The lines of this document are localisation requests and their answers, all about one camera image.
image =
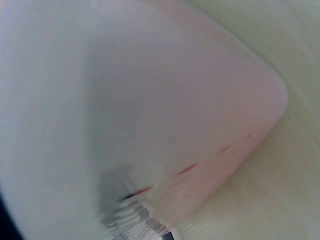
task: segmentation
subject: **cream-colored wall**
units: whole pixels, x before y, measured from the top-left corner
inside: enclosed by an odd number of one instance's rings
[[[320,239],[320,0],[188,0],[287,84],[266,141],[179,226],[185,240]]]

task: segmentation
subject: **pink plastic container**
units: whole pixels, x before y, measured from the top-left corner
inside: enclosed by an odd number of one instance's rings
[[[2,11],[0,182],[27,239],[165,234],[286,109],[280,78],[183,2],[12,0]]]

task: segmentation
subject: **red mark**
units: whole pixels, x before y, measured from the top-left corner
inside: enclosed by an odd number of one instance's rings
[[[135,197],[135,196],[144,194],[145,192],[148,192],[148,191],[151,190],[151,189],[152,189],[151,186],[146,187],[146,188],[144,188],[144,189],[142,189],[142,190],[136,191],[135,193],[132,194],[132,196]]]
[[[177,176],[181,176],[182,174],[186,174],[187,172],[191,171],[192,169],[194,169],[196,166],[198,166],[198,163],[193,164],[192,166],[186,168],[185,170],[182,170],[181,172],[179,172],[177,174]]]
[[[223,149],[221,149],[221,150],[218,152],[218,154],[223,154],[223,153],[225,153],[226,151],[229,150],[229,148],[231,148],[231,145],[230,145],[230,146],[227,146],[227,147],[225,147],[225,148],[223,148]]]
[[[254,134],[251,133],[251,134],[249,134],[248,136],[246,136],[245,138],[246,138],[246,139],[250,139],[250,138],[252,138],[253,136],[254,136]]]

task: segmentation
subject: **white plastic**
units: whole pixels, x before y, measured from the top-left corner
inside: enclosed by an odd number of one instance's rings
[[[286,87],[186,4],[10,0],[0,183],[26,239],[150,239],[196,210],[280,119]]]

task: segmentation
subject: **red line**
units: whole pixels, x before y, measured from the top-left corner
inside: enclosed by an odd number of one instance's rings
[[[179,172],[179,173],[177,174],[177,176],[181,176],[182,174],[185,174],[185,173],[191,171],[191,170],[194,169],[196,166],[198,166],[198,163],[193,164],[192,166],[186,168],[185,170],[182,170],[181,172]]]
[[[133,193],[132,194],[132,196],[138,196],[138,195],[141,195],[141,194],[144,194],[145,192],[148,192],[149,190],[151,190],[152,189],[152,187],[151,186],[149,186],[149,187],[146,187],[146,188],[144,188],[144,189],[142,189],[142,190],[139,190],[139,191],[136,191],[135,193]]]
[[[227,146],[227,147],[225,147],[225,148],[223,148],[223,149],[221,149],[221,150],[218,152],[218,154],[223,154],[223,153],[225,153],[226,151],[229,150],[229,148],[231,148],[231,145],[230,145],[230,146]]]

